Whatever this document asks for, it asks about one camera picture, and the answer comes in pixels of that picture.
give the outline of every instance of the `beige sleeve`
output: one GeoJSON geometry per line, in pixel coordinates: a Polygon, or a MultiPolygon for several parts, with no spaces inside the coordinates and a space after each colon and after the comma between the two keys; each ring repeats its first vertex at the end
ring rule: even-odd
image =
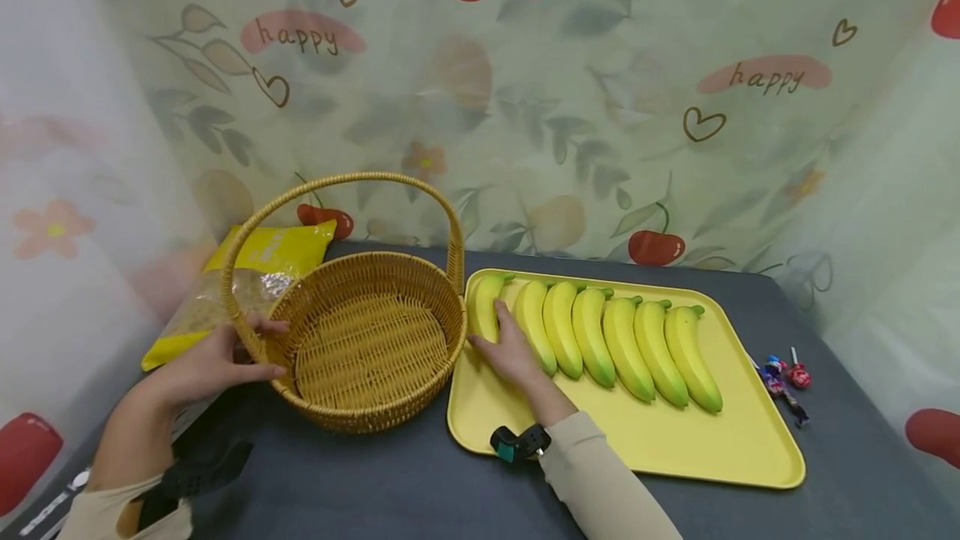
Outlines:
{"type": "Polygon", "coordinates": [[[585,412],[547,428],[546,481],[588,540],[680,540],[680,532],[585,412]]]}
{"type": "Polygon", "coordinates": [[[118,521],[127,504],[159,484],[160,478],[116,490],[78,494],[57,540],[188,540],[193,527],[187,502],[181,502],[176,511],[137,535],[124,537],[118,533],[118,521]]]}

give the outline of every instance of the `hand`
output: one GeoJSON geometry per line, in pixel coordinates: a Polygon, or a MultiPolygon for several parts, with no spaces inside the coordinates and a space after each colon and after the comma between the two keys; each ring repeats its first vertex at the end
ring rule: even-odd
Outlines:
{"type": "Polygon", "coordinates": [[[490,363],[493,371],[504,380],[522,388],[525,383],[536,381],[546,374],[539,368],[527,336],[513,318],[510,310],[500,299],[493,301],[500,321],[500,343],[488,342],[476,333],[467,336],[470,344],[490,363]]]}
{"type": "MultiPolygon", "coordinates": [[[[286,321],[268,321],[257,314],[247,321],[258,332],[283,333],[290,329],[286,321]]],[[[240,383],[269,382],[285,373],[279,365],[250,363],[238,332],[233,324],[225,323],[140,383],[164,405],[178,408],[240,383]]]]}

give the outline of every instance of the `yellow tray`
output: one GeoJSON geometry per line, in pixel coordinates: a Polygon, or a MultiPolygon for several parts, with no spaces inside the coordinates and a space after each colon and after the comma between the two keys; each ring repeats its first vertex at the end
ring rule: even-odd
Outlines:
{"type": "MultiPolygon", "coordinates": [[[[479,276],[500,269],[482,269],[467,281],[467,295],[479,276]]],[[[643,300],[673,301],[675,306],[701,305],[699,337],[703,359],[716,378],[724,408],[709,414],[690,401],[681,410],[657,396],[646,405],[620,386],[607,390],[583,372],[578,381],[558,373],[554,380],[576,406],[592,416],[607,434],[614,451],[633,471],[707,479],[764,488],[796,488],[807,475],[793,435],[786,427],[763,382],[753,370],[737,333],[717,302],[694,290],[642,286],[514,271],[516,278],[503,289],[509,307],[524,283],[531,280],[571,280],[612,288],[618,298],[640,295],[643,300]]],[[[516,390],[469,345],[453,371],[447,405],[447,425],[454,439],[473,453],[493,454],[490,437],[507,426],[520,433],[533,425],[533,415],[516,390]]]]}

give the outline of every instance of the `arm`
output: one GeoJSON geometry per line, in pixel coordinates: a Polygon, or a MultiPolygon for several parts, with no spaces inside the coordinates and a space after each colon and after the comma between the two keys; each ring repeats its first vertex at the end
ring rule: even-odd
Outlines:
{"type": "MultiPolygon", "coordinates": [[[[287,329],[286,323],[259,317],[253,317],[251,325],[266,332],[287,329]]],[[[239,383],[273,380],[284,374],[276,365],[236,362],[236,350],[238,336],[233,326],[217,327],[124,396],[107,420],[87,490],[74,498],[61,540],[133,538],[139,532],[141,507],[135,498],[157,485],[174,463],[173,422],[179,410],[239,383]]],[[[156,525],[163,526],[166,534],[157,538],[188,538],[189,508],[178,509],[156,525]]]]}
{"type": "Polygon", "coordinates": [[[516,386],[553,439],[539,462],[547,483],[590,540],[680,540],[680,533],[637,476],[607,444],[586,413],[538,367],[517,320],[497,301],[500,343],[470,334],[469,342],[516,386]]]}

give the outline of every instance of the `basket handle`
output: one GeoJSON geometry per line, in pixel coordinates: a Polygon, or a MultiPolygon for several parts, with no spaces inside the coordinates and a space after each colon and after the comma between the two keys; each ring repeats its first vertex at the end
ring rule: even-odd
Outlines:
{"type": "Polygon", "coordinates": [[[460,227],[460,222],[457,219],[456,212],[453,210],[453,206],[450,205],[446,198],[443,198],[443,195],[438,192],[435,187],[419,181],[415,177],[404,175],[402,173],[358,172],[331,175],[329,177],[324,177],[311,182],[305,182],[305,184],[297,186],[292,190],[285,192],[284,194],[280,194],[279,197],[274,198],[271,202],[262,207],[262,209],[255,212],[253,216],[241,226],[240,230],[233,238],[232,243],[230,243],[229,249],[227,250],[226,260],[223,262],[220,278],[220,293],[223,300],[223,306],[226,308],[230,319],[233,320],[233,325],[236,327],[237,333],[239,334],[242,342],[246,345],[247,350],[259,345],[259,342],[257,342],[258,336],[257,333],[252,330],[250,324],[247,324],[247,319],[240,311],[238,300],[236,299],[236,296],[233,295],[233,268],[236,266],[236,260],[238,260],[238,256],[240,255],[240,249],[243,248],[244,243],[247,241],[247,238],[250,237],[253,230],[257,229],[257,226],[260,225],[260,222],[263,222],[264,219],[270,217],[271,213],[277,211],[280,207],[287,204],[291,200],[302,197],[303,194],[320,190],[320,188],[336,186],[338,184],[380,181],[400,182],[400,184],[406,184],[408,186],[419,188],[419,190],[430,194],[431,197],[440,203],[440,206],[443,207],[443,211],[447,212],[447,219],[449,219],[450,222],[450,238],[447,245],[447,279],[450,281],[450,283],[452,283],[453,287],[457,289],[457,293],[463,293],[463,230],[460,227]]]}

